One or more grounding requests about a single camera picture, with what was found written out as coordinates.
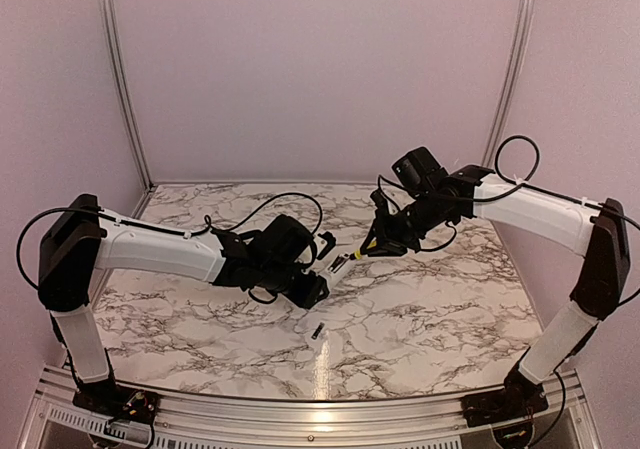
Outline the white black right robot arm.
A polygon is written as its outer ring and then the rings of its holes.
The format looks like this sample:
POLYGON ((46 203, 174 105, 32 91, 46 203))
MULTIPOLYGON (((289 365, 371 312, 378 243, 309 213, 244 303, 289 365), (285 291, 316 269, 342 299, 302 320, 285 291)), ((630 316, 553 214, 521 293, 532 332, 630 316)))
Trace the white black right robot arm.
POLYGON ((540 385, 564 360, 578 352, 600 322, 621 305, 630 272, 630 250, 622 205, 572 199, 525 180, 507 181, 496 170, 467 165, 449 173, 430 151, 419 147, 392 166, 400 189, 413 201, 392 212, 382 190, 371 198, 375 218, 359 257, 400 257, 422 251, 422 240, 441 224, 479 218, 525 230, 582 257, 583 265, 568 303, 549 323, 505 380, 495 407, 515 417, 534 400, 540 385))

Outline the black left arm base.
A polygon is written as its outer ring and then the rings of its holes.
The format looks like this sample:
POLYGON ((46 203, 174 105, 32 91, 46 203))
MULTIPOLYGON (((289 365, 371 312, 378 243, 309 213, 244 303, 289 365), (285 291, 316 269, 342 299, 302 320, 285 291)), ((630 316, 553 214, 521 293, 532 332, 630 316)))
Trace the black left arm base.
POLYGON ((73 397, 73 404, 115 421, 151 424, 156 416, 159 399, 158 393, 149 390, 118 384, 98 384, 79 389, 73 397))

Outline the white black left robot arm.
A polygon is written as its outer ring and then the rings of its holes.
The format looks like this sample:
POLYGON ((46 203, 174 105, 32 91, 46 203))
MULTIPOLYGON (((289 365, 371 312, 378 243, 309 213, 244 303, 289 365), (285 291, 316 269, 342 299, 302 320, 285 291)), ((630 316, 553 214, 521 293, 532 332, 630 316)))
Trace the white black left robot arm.
POLYGON ((106 414, 119 413, 127 399, 89 307, 96 272, 135 270, 243 291, 259 287, 303 309, 329 294, 326 279, 311 269, 319 257, 313 233, 287 215, 243 234, 211 223, 188 231, 124 217, 100 207, 91 194, 37 217, 50 215, 58 218, 41 239, 38 278, 28 283, 50 313, 79 387, 87 387, 89 400, 106 414))

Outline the yellow handled screwdriver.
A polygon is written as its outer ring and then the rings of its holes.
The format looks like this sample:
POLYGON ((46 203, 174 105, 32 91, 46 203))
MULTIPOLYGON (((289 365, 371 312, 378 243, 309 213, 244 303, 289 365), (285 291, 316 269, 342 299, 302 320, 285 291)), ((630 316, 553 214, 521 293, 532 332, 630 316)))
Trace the yellow handled screwdriver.
POLYGON ((377 238, 375 236, 367 237, 362 243, 350 253, 341 254, 343 262, 352 262, 370 257, 377 248, 377 238))

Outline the white remote control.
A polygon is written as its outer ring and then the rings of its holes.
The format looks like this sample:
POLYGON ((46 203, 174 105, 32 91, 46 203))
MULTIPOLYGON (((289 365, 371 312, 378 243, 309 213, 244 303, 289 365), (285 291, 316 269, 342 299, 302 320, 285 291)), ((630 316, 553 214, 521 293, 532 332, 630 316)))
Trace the white remote control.
POLYGON ((325 280, 327 289, 332 291, 342 279, 349 273, 357 262, 353 254, 339 254, 321 272, 321 277, 325 280))

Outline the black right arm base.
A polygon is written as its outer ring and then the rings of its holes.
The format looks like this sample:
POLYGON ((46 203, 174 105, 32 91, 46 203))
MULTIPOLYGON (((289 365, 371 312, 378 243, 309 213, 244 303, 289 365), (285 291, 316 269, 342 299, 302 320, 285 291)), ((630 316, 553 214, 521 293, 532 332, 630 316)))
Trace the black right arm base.
POLYGON ((542 386, 536 386, 529 394, 522 386, 512 385, 466 395, 461 407, 467 425, 478 427, 532 416, 547 410, 549 403, 542 386))

